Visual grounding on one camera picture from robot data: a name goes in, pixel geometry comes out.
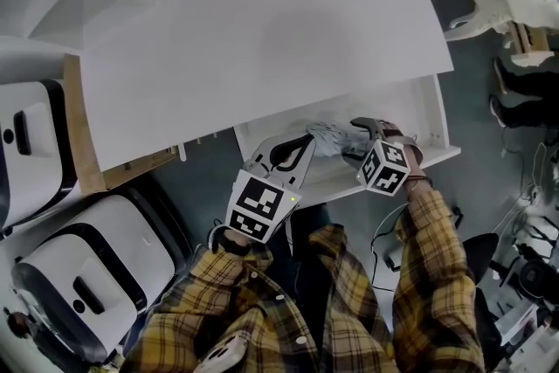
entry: plaid shirt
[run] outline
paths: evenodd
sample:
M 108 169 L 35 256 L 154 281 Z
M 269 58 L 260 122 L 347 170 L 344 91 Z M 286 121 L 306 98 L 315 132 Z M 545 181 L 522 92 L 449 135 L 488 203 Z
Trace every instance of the plaid shirt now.
M 248 341 L 240 371 L 484 371 L 475 286 L 449 217 L 433 191 L 397 223 L 405 249 L 394 335 L 343 228 L 329 225 L 310 236 L 333 281 L 320 358 L 294 301 L 265 275 L 271 253 L 253 244 L 246 257 L 199 248 L 189 276 L 153 312 L 122 371 L 192 371 L 232 334 Z

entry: white drawer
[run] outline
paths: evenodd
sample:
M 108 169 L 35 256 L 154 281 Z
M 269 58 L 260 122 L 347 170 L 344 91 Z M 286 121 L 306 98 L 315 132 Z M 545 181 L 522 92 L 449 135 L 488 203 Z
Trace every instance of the white drawer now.
M 376 86 L 329 100 L 237 125 L 235 134 L 244 160 L 252 157 L 266 138 L 304 131 L 312 121 L 348 123 L 356 117 L 371 117 L 396 123 L 405 135 L 417 136 L 424 152 L 424 168 L 458 155 L 450 145 L 445 107 L 437 76 Z M 362 191 L 356 172 L 340 155 L 315 157 L 301 189 L 302 206 L 332 201 Z

